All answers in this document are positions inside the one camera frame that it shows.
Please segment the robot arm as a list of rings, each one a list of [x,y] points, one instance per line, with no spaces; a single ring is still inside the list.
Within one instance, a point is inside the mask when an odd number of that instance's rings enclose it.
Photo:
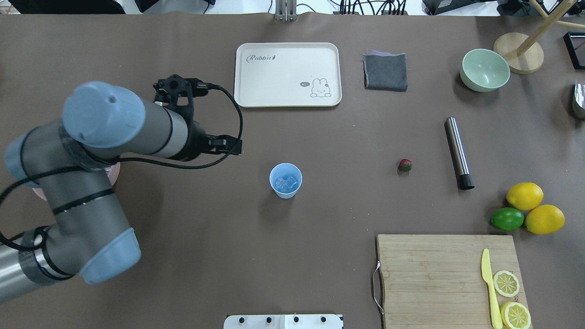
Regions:
[[[75,88],[60,119],[32,129],[5,152],[19,186],[41,189],[56,222],[9,239],[1,236],[1,302],[80,275],[90,285],[107,281],[141,257],[134,229],[106,173],[122,162],[178,169],[201,154],[224,160],[242,152],[238,136],[210,135],[193,119],[193,99],[218,84],[173,75],[154,85],[153,102],[127,88],[90,81]]]

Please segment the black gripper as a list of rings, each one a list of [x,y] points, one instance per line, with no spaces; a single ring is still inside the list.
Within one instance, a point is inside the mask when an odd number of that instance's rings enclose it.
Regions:
[[[242,153],[242,140],[229,135],[207,135],[203,127],[196,121],[188,125],[188,135],[181,150],[181,161],[190,162],[200,154],[228,154]]]

